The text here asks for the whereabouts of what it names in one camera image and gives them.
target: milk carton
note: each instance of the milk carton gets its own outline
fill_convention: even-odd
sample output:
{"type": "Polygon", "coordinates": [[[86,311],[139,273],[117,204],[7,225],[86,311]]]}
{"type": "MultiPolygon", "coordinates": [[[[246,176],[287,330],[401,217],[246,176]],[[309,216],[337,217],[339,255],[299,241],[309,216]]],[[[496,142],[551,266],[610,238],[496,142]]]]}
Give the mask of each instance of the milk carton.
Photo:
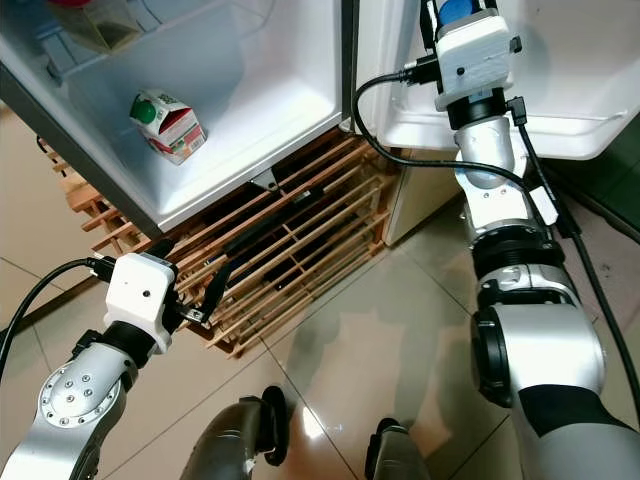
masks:
{"type": "Polygon", "coordinates": [[[129,117],[147,143],[176,165],[205,142],[193,109],[162,90],[141,90],[133,101],[129,117]]]}

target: tile grout line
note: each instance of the tile grout line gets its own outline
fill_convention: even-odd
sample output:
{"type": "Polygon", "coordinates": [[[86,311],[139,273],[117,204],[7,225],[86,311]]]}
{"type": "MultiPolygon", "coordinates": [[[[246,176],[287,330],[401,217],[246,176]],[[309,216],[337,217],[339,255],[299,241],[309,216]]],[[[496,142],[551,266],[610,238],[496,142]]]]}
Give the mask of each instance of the tile grout line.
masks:
{"type": "Polygon", "coordinates": [[[327,430],[324,428],[324,425],[322,424],[320,419],[317,417],[316,413],[313,411],[313,409],[311,407],[309,407],[309,404],[307,403],[305,398],[302,396],[302,393],[300,393],[300,390],[298,390],[298,387],[296,387],[295,383],[293,383],[293,380],[291,379],[289,374],[285,371],[285,369],[282,368],[282,365],[280,365],[280,362],[278,362],[278,359],[276,358],[276,356],[273,354],[273,352],[271,351],[271,349],[268,346],[267,346],[267,351],[271,355],[271,358],[273,358],[273,361],[276,362],[276,365],[278,365],[278,368],[280,370],[282,370],[282,373],[284,374],[285,378],[291,384],[291,386],[293,387],[295,392],[298,394],[298,396],[300,397],[300,400],[302,400],[302,403],[305,405],[305,407],[307,407],[309,409],[309,412],[311,412],[311,415],[313,415],[313,418],[315,418],[316,422],[318,422],[318,425],[320,425],[320,428],[322,428],[322,432],[324,433],[325,437],[327,437],[327,440],[329,441],[329,443],[331,444],[333,449],[336,451],[336,453],[338,454],[340,459],[344,462],[344,464],[347,467],[347,469],[351,472],[351,475],[353,475],[353,478],[355,480],[358,480],[359,477],[356,474],[356,472],[353,471],[353,469],[351,468],[351,465],[349,465],[349,462],[347,462],[347,459],[344,458],[344,456],[342,455],[342,452],[338,449],[336,444],[333,442],[333,439],[331,438],[331,436],[329,435],[327,430]]]}
{"type": "Polygon", "coordinates": [[[510,417],[510,415],[506,415],[501,421],[500,423],[498,423],[498,425],[496,425],[496,427],[491,430],[491,432],[489,432],[489,435],[487,435],[485,437],[484,440],[482,440],[480,442],[480,444],[473,449],[473,451],[467,456],[467,458],[465,458],[462,463],[458,466],[458,468],[456,468],[453,473],[449,476],[448,480],[452,480],[459,472],[460,470],[462,470],[462,467],[464,467],[467,463],[469,463],[469,461],[473,458],[473,456],[478,453],[478,450],[480,450],[488,441],[489,439],[493,436],[494,433],[496,433],[498,431],[498,429],[502,426],[502,424],[504,422],[507,421],[507,419],[510,417]]]}
{"type": "Polygon", "coordinates": [[[120,470],[122,467],[124,467],[127,463],[129,463],[131,460],[133,460],[134,457],[136,457],[140,452],[142,452],[145,448],[147,448],[149,445],[151,445],[153,442],[155,442],[158,438],[160,438],[162,435],[164,435],[165,433],[167,433],[169,430],[171,430],[171,428],[173,428],[178,422],[180,422],[182,419],[184,419],[187,415],[189,415],[191,412],[193,412],[196,408],[200,407],[204,402],[206,402],[207,400],[209,400],[213,395],[215,395],[216,393],[218,393],[220,391],[220,389],[222,389],[224,386],[226,386],[229,382],[231,382],[233,379],[235,379],[238,375],[240,375],[242,372],[244,372],[247,368],[249,368],[251,365],[253,365],[255,362],[257,362],[260,358],[262,358],[264,355],[266,355],[268,353],[268,350],[265,350],[264,352],[262,352],[260,355],[258,355],[256,358],[254,358],[253,360],[251,360],[248,364],[246,364],[244,367],[242,367],[240,370],[238,370],[234,375],[232,375],[231,377],[229,377],[227,380],[225,380],[224,382],[222,382],[218,387],[216,387],[211,393],[207,394],[204,398],[202,398],[201,400],[199,400],[195,405],[193,405],[193,407],[189,408],[189,410],[187,410],[185,413],[183,413],[182,415],[180,415],[178,418],[176,418],[173,422],[171,422],[171,424],[167,425],[166,428],[164,428],[160,433],[158,433],[157,435],[155,435],[152,439],[150,439],[148,442],[146,442],[142,447],[140,447],[138,450],[136,450],[130,457],[128,457],[126,460],[124,460],[121,464],[119,464],[116,468],[114,468],[112,471],[110,471],[103,480],[107,480],[107,478],[109,478],[111,475],[113,475],[114,473],[116,473],[118,470],[120,470]]]}
{"type": "MultiPolygon", "coordinates": [[[[11,265],[12,267],[17,268],[18,270],[22,270],[24,273],[27,273],[27,274],[31,275],[32,277],[36,277],[38,280],[42,280],[42,277],[41,277],[40,275],[36,275],[35,273],[33,273],[33,272],[31,272],[31,271],[27,270],[26,268],[21,267],[21,266],[20,266],[20,265],[18,265],[17,263],[12,262],[11,260],[7,260],[5,257],[0,257],[0,260],[3,260],[3,261],[5,261],[5,262],[7,262],[7,263],[8,263],[9,265],[11,265]]],[[[48,286],[55,287],[55,288],[57,288],[58,290],[61,290],[61,291],[63,291],[63,292],[65,291],[65,289],[64,289],[64,288],[59,287],[59,286],[58,286],[58,285],[56,285],[54,282],[50,282],[50,283],[48,283],[47,285],[48,285],[48,286]]]]}
{"type": "Polygon", "coordinates": [[[36,341],[38,342],[38,346],[40,347],[40,353],[42,353],[42,358],[44,358],[44,363],[49,369],[49,374],[53,373],[53,368],[51,368],[51,364],[49,363],[49,359],[47,358],[47,354],[44,352],[44,347],[42,346],[42,340],[40,340],[40,335],[38,334],[38,330],[36,330],[35,325],[31,325],[33,329],[33,334],[36,336],[36,341]]]}
{"type": "Polygon", "coordinates": [[[460,302],[460,300],[458,300],[448,289],[446,289],[444,285],[442,285],[431,273],[425,270],[422,267],[422,265],[420,265],[411,255],[409,255],[404,251],[402,251],[402,254],[408,257],[425,275],[427,275],[431,280],[433,280],[435,284],[438,285],[438,287],[440,287],[440,289],[443,290],[454,302],[456,302],[456,304],[458,304],[460,308],[462,308],[465,312],[467,312],[467,314],[473,315],[473,313],[470,312],[467,309],[467,307],[460,302]]]}

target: black cable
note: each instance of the black cable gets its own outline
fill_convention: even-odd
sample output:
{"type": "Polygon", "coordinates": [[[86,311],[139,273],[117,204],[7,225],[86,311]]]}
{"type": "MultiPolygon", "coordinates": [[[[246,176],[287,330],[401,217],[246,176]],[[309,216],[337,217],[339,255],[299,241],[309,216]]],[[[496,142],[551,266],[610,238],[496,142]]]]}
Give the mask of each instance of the black cable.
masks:
{"type": "Polygon", "coordinates": [[[522,194],[524,195],[527,203],[531,207],[533,211],[533,215],[535,218],[541,222],[541,225],[544,225],[544,221],[540,215],[536,207],[536,203],[533,201],[531,194],[529,193],[529,189],[523,178],[519,177],[515,173],[506,170],[504,168],[496,167],[494,165],[488,165],[483,163],[473,163],[473,162],[458,162],[457,160],[412,160],[410,158],[399,157],[394,155],[387,150],[378,142],[378,140],[371,135],[371,132],[367,129],[362,120],[362,116],[360,115],[360,97],[369,90],[370,88],[380,85],[383,83],[392,83],[392,82],[404,82],[410,76],[411,69],[400,70],[396,73],[390,73],[386,75],[380,75],[378,77],[372,78],[368,82],[363,83],[357,90],[353,97],[353,105],[352,105],[352,113],[353,118],[356,122],[356,125],[360,129],[362,136],[369,142],[369,144],[373,147],[373,149],[378,152],[381,156],[386,158],[387,160],[405,166],[405,167],[429,167],[429,168],[453,168],[453,169],[467,169],[467,170],[479,170],[481,172],[493,173],[494,175],[500,175],[501,177],[506,178],[507,180],[513,182],[518,186],[522,194]]]}
{"type": "Polygon", "coordinates": [[[607,296],[604,293],[600,280],[598,279],[598,275],[595,271],[595,268],[593,267],[591,258],[589,257],[589,252],[587,251],[587,248],[580,235],[580,229],[578,228],[573,215],[571,215],[569,209],[564,205],[564,202],[562,202],[562,200],[560,200],[553,192],[553,188],[551,187],[551,184],[547,180],[547,177],[544,173],[542,162],[538,158],[538,155],[533,148],[533,144],[531,143],[531,139],[529,138],[526,127],[524,125],[519,125],[518,130],[520,131],[520,135],[522,136],[522,141],[525,148],[527,149],[529,158],[531,159],[531,162],[536,169],[538,177],[540,177],[542,186],[547,192],[547,195],[549,195],[551,203],[560,214],[560,217],[563,218],[564,226],[567,230],[568,236],[571,238],[571,240],[573,240],[573,243],[576,246],[576,250],[578,251],[578,255],[580,256],[580,260],[582,262],[582,265],[584,266],[584,270],[587,273],[587,277],[589,278],[591,288],[593,289],[593,292],[598,299],[598,304],[602,309],[602,313],[604,314],[604,318],[607,322],[607,325],[609,326],[609,330],[611,331],[611,335],[613,336],[616,348],[620,353],[622,365],[624,366],[624,371],[629,382],[629,388],[631,389],[631,395],[633,397],[633,403],[636,409],[636,416],[638,418],[638,422],[640,423],[640,383],[638,383],[638,375],[633,365],[633,359],[629,354],[627,343],[625,342],[624,336],[620,331],[620,326],[618,325],[613,311],[611,310],[611,306],[609,305],[607,296]]]}
{"type": "Polygon", "coordinates": [[[38,296],[38,294],[46,287],[51,281],[60,276],[62,273],[71,270],[76,267],[92,267],[96,261],[94,258],[82,258],[78,260],[72,260],[63,265],[60,265],[55,270],[51,271],[45,277],[40,280],[35,287],[24,297],[22,303],[16,310],[16,313],[11,318],[9,326],[4,331],[4,338],[2,339],[2,346],[0,346],[0,384],[2,383],[2,374],[4,373],[4,367],[7,363],[7,356],[9,355],[9,349],[11,348],[11,342],[16,335],[18,324],[23,319],[25,313],[29,309],[31,302],[38,296]]]}

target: robotic arm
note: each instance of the robotic arm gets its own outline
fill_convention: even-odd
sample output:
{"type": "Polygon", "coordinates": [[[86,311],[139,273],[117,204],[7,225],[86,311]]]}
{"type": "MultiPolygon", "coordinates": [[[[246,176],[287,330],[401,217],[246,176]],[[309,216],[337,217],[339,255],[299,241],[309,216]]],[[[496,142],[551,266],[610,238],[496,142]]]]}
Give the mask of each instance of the robotic arm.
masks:
{"type": "MultiPolygon", "coordinates": [[[[104,257],[96,270],[110,281],[107,329],[85,333],[72,359],[45,381],[33,425],[9,457],[2,480],[94,478],[100,447],[124,412],[138,370],[154,353],[167,352],[183,320],[206,319],[206,312],[180,305],[174,292],[177,269],[161,258],[104,257]]],[[[287,443],[284,395],[269,387],[262,398],[243,398],[211,422],[182,478],[247,479],[255,455],[267,452],[267,462],[279,465],[287,443]]]]}
{"type": "MultiPolygon", "coordinates": [[[[639,478],[640,435],[599,398],[605,354],[550,234],[558,216],[553,202],[542,187],[529,194],[520,181],[532,150],[512,142],[505,114],[511,111],[520,127],[526,112],[521,98],[505,102],[504,90],[511,84],[509,57],[521,42],[495,2],[449,0],[438,11],[427,0],[420,20],[432,53],[398,79],[437,82],[436,108],[449,115],[458,165],[501,169],[456,169],[479,279],[471,321],[475,383],[487,400],[511,409],[527,480],[639,478]]],[[[453,166],[428,163],[423,166],[453,166]]],[[[428,478],[401,427],[379,427],[375,437],[369,478],[397,478],[400,471],[428,478]]]]}

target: refrigerator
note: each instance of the refrigerator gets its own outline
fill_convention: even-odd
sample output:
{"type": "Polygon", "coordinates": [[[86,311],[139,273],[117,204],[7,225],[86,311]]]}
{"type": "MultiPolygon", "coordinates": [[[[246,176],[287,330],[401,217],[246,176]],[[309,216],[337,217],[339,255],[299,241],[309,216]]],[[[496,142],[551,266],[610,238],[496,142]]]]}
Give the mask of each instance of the refrigerator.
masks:
{"type": "MultiPolygon", "coordinates": [[[[0,0],[0,97],[149,236],[179,225],[343,123],[355,87],[425,54],[419,0],[129,0],[141,31],[113,54],[77,44],[43,0],[0,0]],[[128,118],[142,88],[193,107],[205,144],[177,166],[128,118]]],[[[524,50],[542,156],[598,155],[640,110],[640,2],[503,0],[524,50]]],[[[435,85],[362,99],[390,147],[452,150],[435,85]]],[[[513,130],[514,141],[517,131],[513,130]]]]}

